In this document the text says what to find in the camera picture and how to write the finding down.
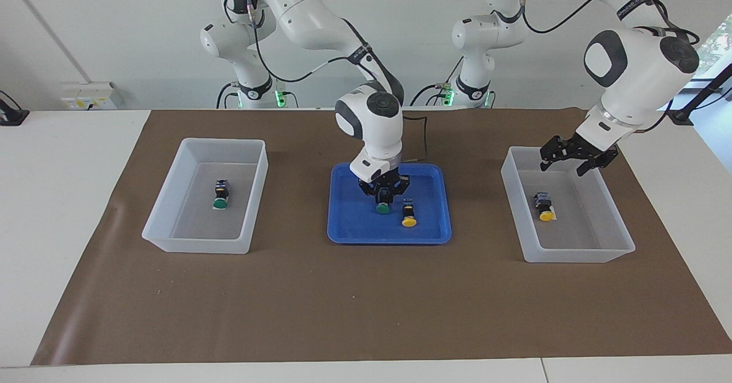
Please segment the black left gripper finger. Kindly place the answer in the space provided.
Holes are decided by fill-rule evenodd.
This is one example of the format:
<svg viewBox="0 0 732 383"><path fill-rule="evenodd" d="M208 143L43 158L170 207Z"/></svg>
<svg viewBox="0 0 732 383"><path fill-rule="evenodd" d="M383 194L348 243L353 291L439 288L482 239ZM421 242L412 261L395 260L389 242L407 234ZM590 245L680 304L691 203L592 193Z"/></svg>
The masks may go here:
<svg viewBox="0 0 732 383"><path fill-rule="evenodd" d="M550 138L540 148L540 156L542 162L540 164L541 171L546 171L555 162L565 161L567 159L567 141L560 138L560 136L554 136Z"/></svg>
<svg viewBox="0 0 732 383"><path fill-rule="evenodd" d="M602 154L591 156L584 161L576 170L578 177L590 172L592 169L604 169L619 155L617 150L608 150Z"/></svg>

